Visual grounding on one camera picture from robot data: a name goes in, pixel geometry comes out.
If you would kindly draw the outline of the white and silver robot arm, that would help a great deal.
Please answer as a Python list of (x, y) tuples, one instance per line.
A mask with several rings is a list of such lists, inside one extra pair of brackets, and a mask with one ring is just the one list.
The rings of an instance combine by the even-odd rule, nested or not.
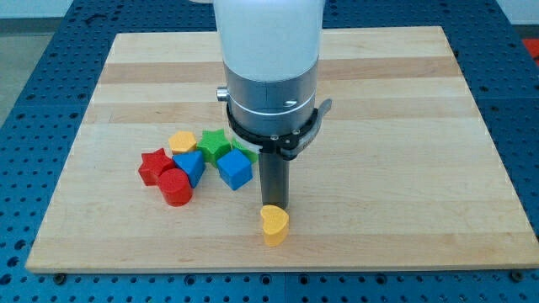
[(288, 135), (311, 116), (325, 0), (215, 0), (233, 119)]

